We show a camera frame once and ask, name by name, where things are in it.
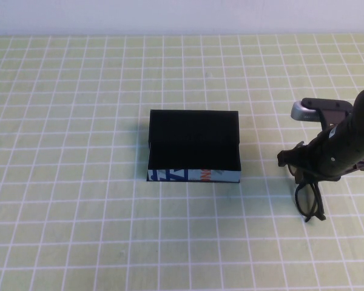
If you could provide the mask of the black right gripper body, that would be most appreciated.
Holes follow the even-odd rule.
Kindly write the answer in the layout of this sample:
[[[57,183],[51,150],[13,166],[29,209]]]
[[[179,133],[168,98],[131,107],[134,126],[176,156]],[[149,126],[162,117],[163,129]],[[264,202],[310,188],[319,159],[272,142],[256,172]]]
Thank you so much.
[[[354,104],[343,100],[304,98],[302,120],[320,122],[322,131],[306,146],[306,165],[318,181],[337,181],[364,170],[364,90]]]

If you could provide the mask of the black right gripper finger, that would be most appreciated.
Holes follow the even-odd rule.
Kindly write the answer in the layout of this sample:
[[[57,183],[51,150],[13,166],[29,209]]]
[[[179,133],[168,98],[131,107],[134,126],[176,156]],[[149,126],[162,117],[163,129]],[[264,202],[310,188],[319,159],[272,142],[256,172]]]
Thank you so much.
[[[319,179],[317,172],[302,169],[292,169],[292,176],[296,184],[313,184]]]
[[[304,142],[299,142],[293,149],[282,150],[277,155],[279,167],[294,166],[304,167],[306,165],[306,146]]]

